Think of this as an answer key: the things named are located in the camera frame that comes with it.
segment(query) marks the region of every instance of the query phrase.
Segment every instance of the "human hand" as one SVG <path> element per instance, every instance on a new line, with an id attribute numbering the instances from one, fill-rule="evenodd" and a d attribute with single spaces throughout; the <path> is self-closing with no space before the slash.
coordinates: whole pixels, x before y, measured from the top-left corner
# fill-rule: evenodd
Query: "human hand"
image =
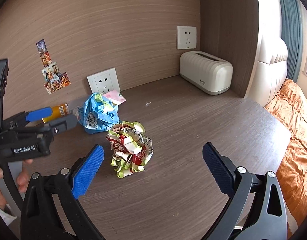
<path id="1" fill-rule="evenodd" d="M 32 163 L 32 159 L 30 160 L 25 160 L 23 161 L 23 163 L 26 164 L 31 164 Z M 0 179 L 3 178 L 3 172 L 2 169 L 0 168 Z M 19 176 L 17 177 L 17 184 L 18 184 L 18 189 L 21 193 L 26 192 L 27 187 L 28 187 L 28 183 L 29 183 L 29 174 L 26 170 L 25 167 L 22 167 L 22 172 L 19 174 Z M 7 201 L 4 198 L 4 196 L 2 195 L 1 191 L 0 191 L 0 209 L 4 210 L 6 207 Z"/>

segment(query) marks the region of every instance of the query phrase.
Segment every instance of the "orange bedding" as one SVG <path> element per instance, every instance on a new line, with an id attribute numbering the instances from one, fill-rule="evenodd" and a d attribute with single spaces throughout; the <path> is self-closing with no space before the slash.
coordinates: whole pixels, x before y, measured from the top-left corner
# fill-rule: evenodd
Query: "orange bedding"
<path id="1" fill-rule="evenodd" d="M 286 205 L 299 226 L 307 215 L 307 99 L 296 83 L 286 79 L 265 109 L 292 134 L 277 178 Z"/>

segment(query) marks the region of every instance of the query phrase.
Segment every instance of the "silver screw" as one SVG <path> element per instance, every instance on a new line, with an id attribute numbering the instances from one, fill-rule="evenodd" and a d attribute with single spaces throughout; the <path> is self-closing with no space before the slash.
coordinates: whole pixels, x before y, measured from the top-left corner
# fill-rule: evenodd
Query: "silver screw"
<path id="1" fill-rule="evenodd" d="M 39 173 L 35 172 L 33 175 L 32 175 L 32 178 L 33 179 L 37 179 L 39 177 Z"/>
<path id="2" fill-rule="evenodd" d="M 274 174 L 272 171 L 269 171 L 269 172 L 268 172 L 268 176 L 274 178 L 274 177 L 275 177 L 275 174 Z"/>
<path id="3" fill-rule="evenodd" d="M 246 169 L 244 167 L 238 167 L 237 169 L 239 173 L 246 173 Z"/>
<path id="4" fill-rule="evenodd" d="M 67 175 L 69 173 L 69 169 L 68 168 L 63 168 L 62 170 L 61 170 L 61 174 L 62 175 Z"/>

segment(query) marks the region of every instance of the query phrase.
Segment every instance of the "blue gripper pad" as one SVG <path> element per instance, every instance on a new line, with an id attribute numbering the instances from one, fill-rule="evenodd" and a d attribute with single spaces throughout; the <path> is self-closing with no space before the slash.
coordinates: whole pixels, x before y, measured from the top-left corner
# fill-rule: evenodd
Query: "blue gripper pad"
<path id="1" fill-rule="evenodd" d="M 85 195 L 101 163 L 103 162 L 103 147 L 96 144 L 84 158 L 72 175 L 72 194 L 75 199 Z"/>
<path id="2" fill-rule="evenodd" d="M 41 120 L 42 118 L 45 118 L 51 115 L 52 115 L 51 107 L 46 107 L 46 108 L 42 108 L 42 109 L 38 109 L 32 112 L 29 112 L 26 116 L 26 121 L 34 122 L 34 121 Z"/>
<path id="3" fill-rule="evenodd" d="M 236 166 L 228 157 L 221 156 L 211 142 L 204 145 L 203 158 L 221 192 L 233 197 Z"/>

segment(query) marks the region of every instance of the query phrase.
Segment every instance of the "blue plastic bag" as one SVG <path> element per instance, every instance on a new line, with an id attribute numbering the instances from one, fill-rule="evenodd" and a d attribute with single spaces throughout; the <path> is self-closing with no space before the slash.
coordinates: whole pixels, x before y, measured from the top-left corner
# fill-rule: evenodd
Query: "blue plastic bag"
<path id="1" fill-rule="evenodd" d="M 79 123 L 89 134 L 104 132 L 118 123 L 118 106 L 99 93 L 92 94 L 78 109 Z"/>

